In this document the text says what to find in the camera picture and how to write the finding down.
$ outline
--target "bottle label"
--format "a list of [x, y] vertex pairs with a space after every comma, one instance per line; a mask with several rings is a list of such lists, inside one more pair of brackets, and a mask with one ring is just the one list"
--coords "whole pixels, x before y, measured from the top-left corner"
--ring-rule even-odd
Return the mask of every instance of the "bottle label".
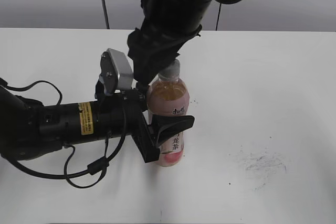
[[182, 150], [183, 132], [173, 136], [161, 145], [161, 154], [176, 153]]
[[[152, 122], [153, 114], [163, 116], [186, 115], [189, 106], [189, 94], [186, 92], [181, 98], [175, 101], [164, 101], [161, 98], [152, 97], [148, 109], [149, 123]], [[161, 154], [177, 153], [183, 148], [183, 132], [171, 137], [161, 145]]]

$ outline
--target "bottle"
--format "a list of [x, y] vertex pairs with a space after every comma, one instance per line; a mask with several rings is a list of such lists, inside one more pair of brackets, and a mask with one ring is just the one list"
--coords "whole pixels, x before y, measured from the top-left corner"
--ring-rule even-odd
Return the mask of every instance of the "bottle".
[[[183, 116], [189, 106], [189, 93], [186, 85], [180, 79], [180, 62], [174, 62], [159, 72], [158, 78], [148, 89], [147, 105], [149, 123], [152, 115]], [[168, 139], [161, 146], [160, 166], [175, 165], [183, 156], [183, 132]]]

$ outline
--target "table surface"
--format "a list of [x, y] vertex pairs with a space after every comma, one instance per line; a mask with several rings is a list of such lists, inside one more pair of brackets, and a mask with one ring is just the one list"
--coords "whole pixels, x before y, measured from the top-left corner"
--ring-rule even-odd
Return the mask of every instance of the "table surface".
[[[91, 101], [100, 54], [127, 52], [129, 33], [0, 29], [1, 77], [16, 87], [45, 79], [63, 103]], [[144, 164], [127, 137], [105, 179], [81, 190], [0, 159], [1, 223], [335, 223], [335, 43], [336, 33], [203, 31], [180, 51], [196, 121], [177, 165]], [[24, 96], [58, 99], [45, 84]], [[69, 171], [103, 149], [78, 145]], [[60, 174], [70, 152], [24, 164]]]

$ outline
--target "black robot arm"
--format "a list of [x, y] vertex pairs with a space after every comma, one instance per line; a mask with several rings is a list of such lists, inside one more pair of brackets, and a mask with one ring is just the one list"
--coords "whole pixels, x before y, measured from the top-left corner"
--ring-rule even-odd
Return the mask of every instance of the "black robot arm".
[[[159, 159], [160, 145], [169, 137], [193, 126], [192, 116], [168, 118], [154, 115], [147, 125], [146, 92], [155, 75], [167, 67], [189, 39], [199, 34], [201, 19], [211, 0], [141, 0], [144, 21], [128, 37], [128, 56], [133, 60], [134, 76], [121, 52], [108, 49], [101, 55], [101, 74], [96, 85], [96, 101], [61, 104], [60, 91], [47, 81], [37, 81], [24, 88], [13, 88], [0, 78], [0, 154], [18, 169], [40, 178], [66, 179], [77, 188], [88, 188], [106, 174], [109, 161], [120, 150], [126, 135], [131, 135], [145, 162]], [[133, 78], [139, 83], [132, 88]], [[59, 92], [54, 106], [11, 94], [46, 82]], [[116, 150], [88, 165], [84, 171], [67, 174], [74, 144], [106, 140], [120, 136]], [[63, 175], [43, 174], [18, 161], [72, 147]], [[70, 178], [101, 172], [97, 182], [81, 187]]]

